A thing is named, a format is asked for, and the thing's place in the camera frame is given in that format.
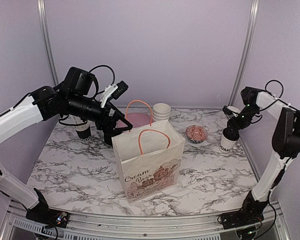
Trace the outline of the white paper cup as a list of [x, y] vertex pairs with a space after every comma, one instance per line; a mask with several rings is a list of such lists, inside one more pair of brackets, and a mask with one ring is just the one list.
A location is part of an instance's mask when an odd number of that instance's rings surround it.
[[219, 144], [219, 150], [222, 152], [222, 153], [229, 153], [231, 151], [231, 149], [233, 148], [234, 144], [236, 143], [235, 140], [229, 140], [227, 139], [226, 137], [222, 137], [221, 138], [221, 141], [220, 141], [220, 144]]

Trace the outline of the paper takeout bag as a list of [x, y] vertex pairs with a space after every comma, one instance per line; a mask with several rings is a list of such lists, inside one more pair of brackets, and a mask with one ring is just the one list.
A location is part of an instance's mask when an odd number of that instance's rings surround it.
[[127, 130], [112, 137], [122, 188], [129, 203], [177, 183], [185, 138], [168, 120]]

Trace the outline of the black cup lid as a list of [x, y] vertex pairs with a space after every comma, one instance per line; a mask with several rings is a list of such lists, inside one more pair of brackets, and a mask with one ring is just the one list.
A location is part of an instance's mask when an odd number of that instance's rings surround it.
[[237, 129], [225, 128], [222, 133], [230, 141], [237, 141], [239, 139], [239, 131]]

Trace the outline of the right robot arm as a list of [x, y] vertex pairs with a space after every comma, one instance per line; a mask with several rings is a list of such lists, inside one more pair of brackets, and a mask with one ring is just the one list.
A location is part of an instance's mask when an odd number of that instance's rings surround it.
[[248, 224], [258, 214], [262, 214], [269, 204], [271, 192], [281, 181], [287, 167], [300, 153], [300, 110], [282, 101], [265, 89], [245, 87], [241, 91], [244, 108], [235, 112], [231, 106], [224, 106], [223, 112], [230, 115], [223, 130], [220, 148], [233, 146], [239, 138], [239, 131], [249, 127], [252, 119], [261, 111], [267, 111], [276, 120], [271, 145], [272, 154], [262, 177], [247, 194], [237, 219]]

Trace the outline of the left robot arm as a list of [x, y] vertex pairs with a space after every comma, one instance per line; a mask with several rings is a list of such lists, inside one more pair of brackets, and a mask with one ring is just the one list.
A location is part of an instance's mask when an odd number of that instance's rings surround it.
[[[104, 142], [112, 145], [112, 137], [132, 129], [132, 124], [110, 102], [127, 89], [124, 81], [112, 83], [102, 92], [99, 101], [87, 97], [91, 85], [98, 85], [90, 71], [71, 67], [65, 79], [55, 87], [44, 86], [25, 95], [16, 105], [0, 114], [0, 144], [22, 130], [47, 121], [56, 115], [72, 115], [92, 121], [104, 135]], [[49, 222], [53, 212], [43, 195], [30, 189], [10, 174], [0, 163], [0, 192], [14, 198], [32, 210], [41, 222]]]

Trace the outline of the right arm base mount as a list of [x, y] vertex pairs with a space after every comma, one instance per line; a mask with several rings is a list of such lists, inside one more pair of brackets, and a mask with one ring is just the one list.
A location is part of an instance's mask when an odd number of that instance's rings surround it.
[[254, 224], [264, 220], [263, 210], [267, 205], [267, 200], [262, 202], [255, 200], [249, 192], [239, 210], [222, 213], [217, 220], [225, 230]]

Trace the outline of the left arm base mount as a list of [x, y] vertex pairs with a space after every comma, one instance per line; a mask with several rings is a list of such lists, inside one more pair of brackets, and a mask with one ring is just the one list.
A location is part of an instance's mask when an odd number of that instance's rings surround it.
[[36, 188], [34, 190], [38, 195], [39, 203], [33, 209], [27, 210], [26, 218], [35, 222], [66, 228], [69, 213], [49, 208], [43, 194]]

